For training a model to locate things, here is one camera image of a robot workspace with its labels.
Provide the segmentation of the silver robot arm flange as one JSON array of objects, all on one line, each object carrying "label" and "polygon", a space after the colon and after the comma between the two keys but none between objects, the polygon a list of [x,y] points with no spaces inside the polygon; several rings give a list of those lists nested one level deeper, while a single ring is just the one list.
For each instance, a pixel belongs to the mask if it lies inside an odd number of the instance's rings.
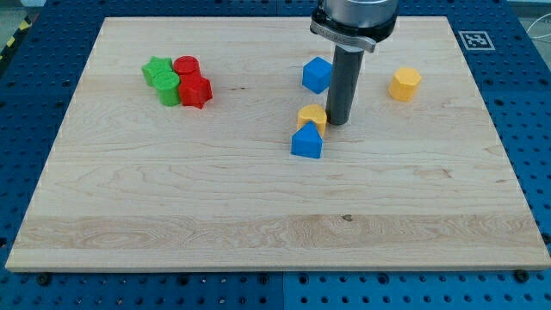
[{"label": "silver robot arm flange", "polygon": [[398,0],[319,0],[310,31],[353,52],[372,53],[393,32]]}]

